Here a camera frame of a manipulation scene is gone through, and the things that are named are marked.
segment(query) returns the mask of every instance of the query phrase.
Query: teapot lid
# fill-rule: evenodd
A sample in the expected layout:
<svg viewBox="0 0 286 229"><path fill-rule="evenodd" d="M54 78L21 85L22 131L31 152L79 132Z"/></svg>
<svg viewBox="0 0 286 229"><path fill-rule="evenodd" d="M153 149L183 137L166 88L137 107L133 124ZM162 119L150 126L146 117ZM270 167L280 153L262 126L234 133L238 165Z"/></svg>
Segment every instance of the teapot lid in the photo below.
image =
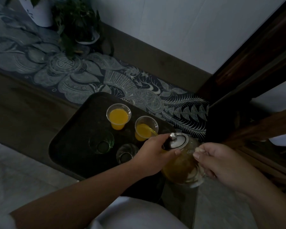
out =
<svg viewBox="0 0 286 229"><path fill-rule="evenodd" d="M188 143L188 135L181 132L172 132L166 142L163 144L163 149L182 149Z"/></svg>

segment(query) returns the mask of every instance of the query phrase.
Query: cup with orange liquid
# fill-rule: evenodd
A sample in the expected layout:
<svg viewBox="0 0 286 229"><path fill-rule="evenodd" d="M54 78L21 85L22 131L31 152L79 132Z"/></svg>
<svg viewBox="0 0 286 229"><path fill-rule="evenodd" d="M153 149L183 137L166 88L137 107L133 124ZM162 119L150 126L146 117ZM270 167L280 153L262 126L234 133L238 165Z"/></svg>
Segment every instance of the cup with orange liquid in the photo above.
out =
<svg viewBox="0 0 286 229"><path fill-rule="evenodd" d="M145 141L158 135L159 126L156 120L149 116L139 117L134 125L135 137L138 141Z"/></svg>
<svg viewBox="0 0 286 229"><path fill-rule="evenodd" d="M121 130L131 118L131 111L125 104L113 104L107 109L107 119L115 130Z"/></svg>

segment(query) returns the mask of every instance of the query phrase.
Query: potted plant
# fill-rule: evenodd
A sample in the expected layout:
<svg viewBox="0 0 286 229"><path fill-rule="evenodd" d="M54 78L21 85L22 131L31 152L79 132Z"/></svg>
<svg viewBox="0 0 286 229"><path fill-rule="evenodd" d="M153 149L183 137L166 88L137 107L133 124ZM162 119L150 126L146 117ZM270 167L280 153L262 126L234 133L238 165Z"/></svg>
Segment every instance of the potted plant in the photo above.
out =
<svg viewBox="0 0 286 229"><path fill-rule="evenodd" d="M82 0L57 2L52 7L54 23L57 26L60 42L65 48L66 56L74 56L76 43L89 45L97 42L100 46L105 40L99 12L87 6ZM111 55L113 45L109 41Z"/></svg>
<svg viewBox="0 0 286 229"><path fill-rule="evenodd" d="M50 0L19 0L30 18L38 26L50 27L53 25Z"/></svg>

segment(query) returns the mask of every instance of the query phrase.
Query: black tray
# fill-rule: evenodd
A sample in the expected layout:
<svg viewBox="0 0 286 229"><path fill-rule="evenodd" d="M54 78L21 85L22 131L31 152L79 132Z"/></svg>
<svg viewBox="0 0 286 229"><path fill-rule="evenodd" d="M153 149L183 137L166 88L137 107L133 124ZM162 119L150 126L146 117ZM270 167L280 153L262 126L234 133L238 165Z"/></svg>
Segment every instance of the black tray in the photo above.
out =
<svg viewBox="0 0 286 229"><path fill-rule="evenodd" d="M131 119L122 130L114 130L106 117L106 111L112 104L121 103L131 110ZM118 165L116 152L126 143L133 143L141 148L134 136L134 124L141 116L153 117L159 125L159 134L175 132L168 123L147 112L105 92L91 95L67 124L54 137L49 146L50 158L62 167L84 178L92 177ZM114 136L114 146L106 154L95 154L89 147L89 136L95 132L110 131ZM165 178L159 172L146 177L122 195L157 202L164 187Z"/></svg>

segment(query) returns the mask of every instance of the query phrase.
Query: glass teapot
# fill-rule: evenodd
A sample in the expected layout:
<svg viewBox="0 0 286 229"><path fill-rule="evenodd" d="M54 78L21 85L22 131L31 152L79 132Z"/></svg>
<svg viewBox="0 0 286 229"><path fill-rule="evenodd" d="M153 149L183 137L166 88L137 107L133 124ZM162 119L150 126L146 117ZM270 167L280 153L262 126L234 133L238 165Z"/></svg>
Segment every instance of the glass teapot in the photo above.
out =
<svg viewBox="0 0 286 229"><path fill-rule="evenodd" d="M172 132L162 148L164 150L180 149L181 154L166 164L162 173L176 184L199 186L204 181L204 170L194 159L195 148L200 146L198 139L181 132Z"/></svg>

